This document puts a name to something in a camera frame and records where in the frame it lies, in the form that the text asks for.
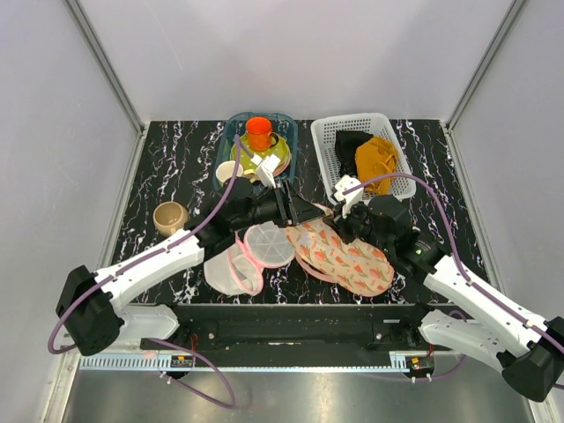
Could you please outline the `floral mesh laundry bag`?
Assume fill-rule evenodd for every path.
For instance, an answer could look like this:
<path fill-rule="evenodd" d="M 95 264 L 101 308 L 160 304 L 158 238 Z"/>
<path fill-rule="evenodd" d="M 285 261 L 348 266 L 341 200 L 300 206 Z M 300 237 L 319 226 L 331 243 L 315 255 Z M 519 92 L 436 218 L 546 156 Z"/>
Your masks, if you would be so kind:
<path fill-rule="evenodd" d="M 363 297 L 387 291 L 395 271 L 384 253 L 364 241 L 346 243 L 323 219 L 285 229 L 302 269 Z"/>

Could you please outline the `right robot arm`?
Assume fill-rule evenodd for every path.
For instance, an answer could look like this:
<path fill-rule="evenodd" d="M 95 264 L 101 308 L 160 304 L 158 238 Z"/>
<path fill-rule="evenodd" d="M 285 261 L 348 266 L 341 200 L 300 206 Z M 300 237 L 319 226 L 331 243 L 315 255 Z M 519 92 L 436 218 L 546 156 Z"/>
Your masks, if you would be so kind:
<path fill-rule="evenodd" d="M 430 306 L 400 327 L 405 346 L 445 346 L 498 371 L 514 391 L 543 402 L 559 387 L 563 374 L 563 319 L 531 312 L 490 286 L 456 259 L 453 249 L 422 233 L 407 208 L 394 196 L 364 203 L 353 194 L 337 194 L 332 220 L 346 242 L 364 241 L 384 253 L 391 266 L 452 301 L 469 314 L 457 320 Z"/>

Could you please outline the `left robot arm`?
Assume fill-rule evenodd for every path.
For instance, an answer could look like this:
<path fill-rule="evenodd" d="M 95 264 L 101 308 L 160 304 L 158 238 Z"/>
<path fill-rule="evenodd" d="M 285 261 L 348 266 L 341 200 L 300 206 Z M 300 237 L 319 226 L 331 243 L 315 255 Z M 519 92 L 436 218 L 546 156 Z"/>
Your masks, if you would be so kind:
<path fill-rule="evenodd" d="M 206 211 L 164 241 L 112 266 L 72 270 L 56 305 L 57 330 L 84 356 L 115 342 L 159 338 L 170 348 L 189 342 L 190 327 L 166 305 L 138 306 L 133 300 L 166 278 L 208 262 L 235 244 L 238 231 L 271 222 L 285 228 L 319 219 L 323 210 L 305 200 L 289 182 L 255 192 L 243 177 L 229 180 L 211 197 Z"/>

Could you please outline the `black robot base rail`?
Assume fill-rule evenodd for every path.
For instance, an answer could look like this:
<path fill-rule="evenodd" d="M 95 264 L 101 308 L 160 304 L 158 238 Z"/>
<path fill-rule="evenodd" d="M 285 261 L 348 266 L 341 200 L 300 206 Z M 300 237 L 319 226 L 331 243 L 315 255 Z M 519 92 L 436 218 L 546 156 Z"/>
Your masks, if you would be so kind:
<path fill-rule="evenodd" d="M 426 354 L 413 305 L 190 305 L 165 340 L 219 367 L 375 367 L 391 352 Z"/>

